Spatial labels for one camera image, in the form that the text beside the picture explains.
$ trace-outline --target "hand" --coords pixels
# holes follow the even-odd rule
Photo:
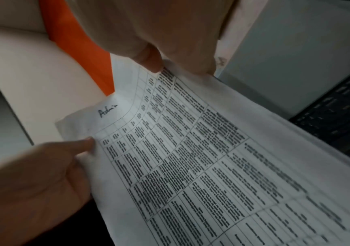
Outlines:
[[[67,0],[85,32],[110,53],[156,73],[159,50],[192,73],[213,74],[222,23],[234,0]]]
[[[75,156],[92,138],[45,143],[0,168],[0,245],[20,245],[78,211],[90,199],[87,176]]]

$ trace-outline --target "finger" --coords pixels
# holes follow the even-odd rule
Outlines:
[[[140,54],[133,57],[132,60],[153,73],[158,73],[164,68],[163,59],[159,50],[150,43]]]
[[[93,149],[95,140],[92,137],[78,140],[78,141],[66,141],[57,143],[60,148],[70,152],[72,155],[77,155]]]

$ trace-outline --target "person's right hand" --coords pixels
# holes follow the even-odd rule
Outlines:
[[[159,50],[192,73],[213,74],[221,25],[234,0],[67,0],[103,49],[156,73]]]

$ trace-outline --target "black keyboard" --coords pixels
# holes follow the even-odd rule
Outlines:
[[[290,121],[332,146],[350,136],[350,76]]]

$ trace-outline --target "orange fabric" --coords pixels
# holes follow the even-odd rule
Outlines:
[[[64,0],[39,0],[39,4],[49,39],[72,56],[106,96],[112,94],[114,82],[109,52],[84,33]]]

